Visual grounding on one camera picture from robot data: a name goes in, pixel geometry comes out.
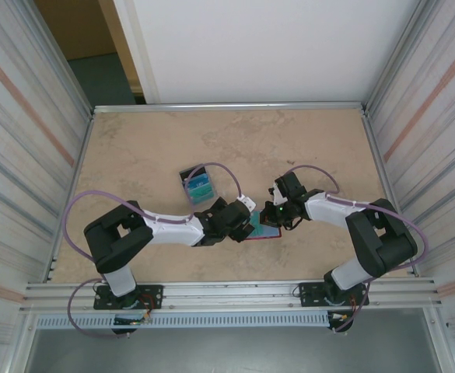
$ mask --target ventilation grille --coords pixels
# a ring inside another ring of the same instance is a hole
[[[74,320],[83,329],[120,329],[115,326],[115,314],[77,315]],[[132,328],[222,328],[254,326],[329,326],[326,311],[298,312],[194,312],[155,313],[147,323]],[[42,315],[38,329],[71,329],[67,315]]]

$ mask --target cable connector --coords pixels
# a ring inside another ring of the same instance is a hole
[[[246,197],[244,194],[241,194],[241,196],[238,197],[237,200],[240,200],[241,202],[243,202],[243,204],[246,207],[248,207],[248,210],[250,212],[252,212],[255,209],[255,207],[257,206],[257,204],[255,204],[251,198]]]

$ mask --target corrugated metal wall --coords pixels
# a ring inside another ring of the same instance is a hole
[[[42,281],[90,111],[30,2],[0,1],[0,363]]]
[[[371,105],[373,131],[401,210],[428,234],[420,266],[455,337],[455,0],[439,1]]]

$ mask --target beige table surface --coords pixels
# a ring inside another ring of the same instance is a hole
[[[263,110],[185,113],[97,114],[76,193],[105,190],[137,200],[150,211],[186,214],[179,171],[201,162],[222,162],[243,192],[262,208],[274,179],[293,165],[310,163],[330,172],[341,196],[375,200],[383,196],[357,110]],[[208,169],[219,195],[236,197],[229,175]],[[317,171],[297,175],[308,190],[332,184]],[[116,207],[104,197],[85,197],[68,220],[74,241],[89,251],[83,229]],[[146,246],[132,261],[137,281],[263,281],[321,278],[354,256],[348,232],[304,221],[280,239],[210,247]],[[95,267],[66,242],[60,248],[54,282],[96,277]]]

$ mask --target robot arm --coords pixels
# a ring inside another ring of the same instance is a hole
[[[129,203],[140,208],[135,200]],[[245,196],[230,204],[220,197],[208,210],[191,218],[144,211],[146,217],[120,205],[87,225],[84,235],[97,271],[119,298],[136,289],[128,263],[145,246],[154,243],[211,246],[226,236],[241,242],[254,230],[249,223],[254,208],[255,203]],[[120,226],[127,230],[127,235],[120,234]]]
[[[356,257],[324,275],[327,297],[339,302],[349,289],[371,277],[381,277],[417,254],[417,245],[405,225],[388,214],[356,207],[355,202],[333,197],[322,190],[307,192],[294,173],[279,177],[269,189],[274,196],[265,203],[261,224],[294,229],[302,220],[325,221],[347,228]],[[388,200],[369,205],[395,212]],[[376,230],[384,229],[378,235]]]

